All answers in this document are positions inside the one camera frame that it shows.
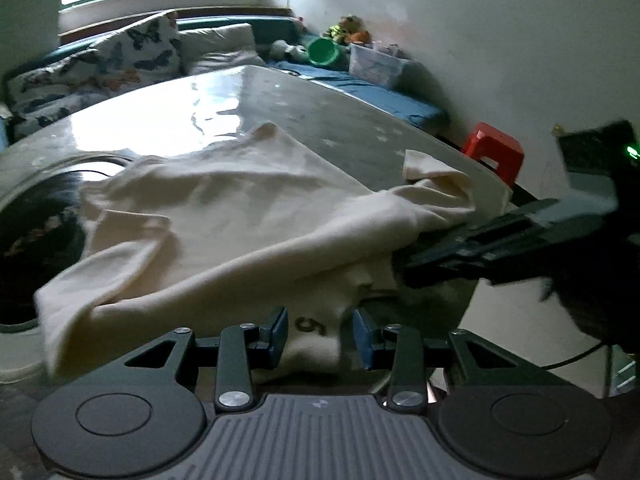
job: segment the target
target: green bowl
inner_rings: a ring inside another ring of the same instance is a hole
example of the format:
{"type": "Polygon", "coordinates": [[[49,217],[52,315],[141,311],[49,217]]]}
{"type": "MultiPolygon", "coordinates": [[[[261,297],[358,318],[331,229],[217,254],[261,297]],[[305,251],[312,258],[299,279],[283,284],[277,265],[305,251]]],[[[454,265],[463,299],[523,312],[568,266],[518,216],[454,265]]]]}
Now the green bowl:
{"type": "Polygon", "coordinates": [[[312,65],[330,66],[340,57],[340,47],[334,40],[317,38],[307,45],[306,54],[312,65]]]}

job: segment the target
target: red stool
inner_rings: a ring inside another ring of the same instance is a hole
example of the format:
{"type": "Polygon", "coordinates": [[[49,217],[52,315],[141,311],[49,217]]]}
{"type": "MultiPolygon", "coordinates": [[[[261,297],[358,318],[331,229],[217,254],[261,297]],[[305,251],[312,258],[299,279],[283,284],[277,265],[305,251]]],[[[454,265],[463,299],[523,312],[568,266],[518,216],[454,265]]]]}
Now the red stool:
{"type": "Polygon", "coordinates": [[[473,160],[486,157],[496,162],[498,167],[495,168],[495,173],[509,187],[516,182],[524,161],[524,151],[520,143],[486,123],[476,124],[474,132],[462,147],[462,153],[473,160]]]}

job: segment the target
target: plush toy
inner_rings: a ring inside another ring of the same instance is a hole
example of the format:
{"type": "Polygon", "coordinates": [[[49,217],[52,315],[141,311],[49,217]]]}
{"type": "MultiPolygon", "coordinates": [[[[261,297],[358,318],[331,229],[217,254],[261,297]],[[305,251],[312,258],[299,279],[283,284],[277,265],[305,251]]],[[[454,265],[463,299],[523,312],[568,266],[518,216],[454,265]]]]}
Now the plush toy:
{"type": "Polygon", "coordinates": [[[371,41],[371,35],[363,29],[362,20],[353,14],[341,17],[340,21],[329,27],[323,36],[331,38],[338,44],[370,43],[371,41]],[[357,34],[356,39],[351,41],[351,37],[355,34],[357,34]]]}

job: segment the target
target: blue bed sheet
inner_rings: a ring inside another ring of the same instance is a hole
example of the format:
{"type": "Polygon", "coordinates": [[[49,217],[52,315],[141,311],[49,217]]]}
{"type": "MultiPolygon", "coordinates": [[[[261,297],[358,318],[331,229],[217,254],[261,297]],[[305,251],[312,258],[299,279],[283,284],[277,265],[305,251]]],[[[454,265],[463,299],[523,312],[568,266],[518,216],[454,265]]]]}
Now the blue bed sheet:
{"type": "Polygon", "coordinates": [[[326,70],[288,61],[269,61],[268,65],[279,69],[295,70],[313,80],[339,88],[347,92],[347,94],[362,99],[420,129],[449,122],[449,115],[437,106],[418,101],[399,92],[387,90],[362,79],[354,78],[348,72],[326,70]]]}

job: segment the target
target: plastic storage bin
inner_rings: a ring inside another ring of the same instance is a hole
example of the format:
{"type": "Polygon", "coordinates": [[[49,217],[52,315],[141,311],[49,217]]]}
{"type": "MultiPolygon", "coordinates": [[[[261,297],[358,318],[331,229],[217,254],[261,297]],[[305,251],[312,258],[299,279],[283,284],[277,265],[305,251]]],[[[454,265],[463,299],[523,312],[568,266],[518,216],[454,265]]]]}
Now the plastic storage bin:
{"type": "Polygon", "coordinates": [[[402,72],[409,63],[411,60],[389,56],[370,48],[352,44],[349,74],[388,90],[394,90],[400,83],[402,72]]]}

